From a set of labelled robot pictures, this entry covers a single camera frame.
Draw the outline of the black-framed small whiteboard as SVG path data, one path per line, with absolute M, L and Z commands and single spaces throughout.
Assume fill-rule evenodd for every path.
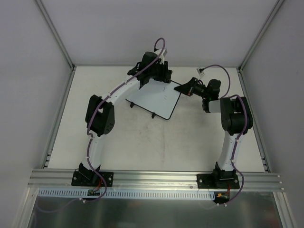
M 158 116 L 169 120 L 181 95 L 175 90 L 179 85 L 174 81 L 164 83 L 151 79 L 140 90 L 128 96 L 126 101 L 130 107 L 138 106 L 152 113 L 152 118 Z

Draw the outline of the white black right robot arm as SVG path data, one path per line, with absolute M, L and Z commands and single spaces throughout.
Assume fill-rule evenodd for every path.
M 224 130 L 222 151 L 212 173 L 198 174 L 199 188 L 239 188 L 235 162 L 242 139 L 253 127 L 253 117 L 247 99 L 233 95 L 219 98 L 221 82 L 216 79 L 208 85 L 200 83 L 197 78 L 174 88 L 175 91 L 187 95 L 198 95 L 202 98 L 202 108 L 206 113 L 219 113 Z

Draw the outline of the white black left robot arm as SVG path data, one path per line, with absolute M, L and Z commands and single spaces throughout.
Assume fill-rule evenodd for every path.
M 164 60 L 166 52 L 164 48 L 145 52 L 142 60 L 127 73 L 128 77 L 113 91 L 103 96 L 90 97 L 85 116 L 90 140 L 85 159 L 75 172 L 74 180 L 78 181 L 77 186 L 102 184 L 102 179 L 99 177 L 100 158 L 106 135 L 114 128 L 115 107 L 148 84 L 150 79 L 164 83 L 171 82 L 172 71 L 168 69 L 168 62 Z

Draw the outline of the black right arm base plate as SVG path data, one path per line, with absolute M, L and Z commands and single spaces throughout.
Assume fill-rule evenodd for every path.
M 237 190 L 240 188 L 238 176 L 236 174 L 227 177 L 215 176 L 212 173 L 199 173 L 196 175 L 199 189 L 228 189 Z

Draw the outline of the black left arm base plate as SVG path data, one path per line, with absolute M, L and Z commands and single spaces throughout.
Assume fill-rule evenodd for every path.
M 109 171 L 99 171 L 99 174 L 103 177 L 107 187 L 113 186 L 114 173 Z M 96 175 L 92 170 L 83 174 L 80 171 L 74 171 L 71 185 L 78 187 L 97 187 L 101 178 Z

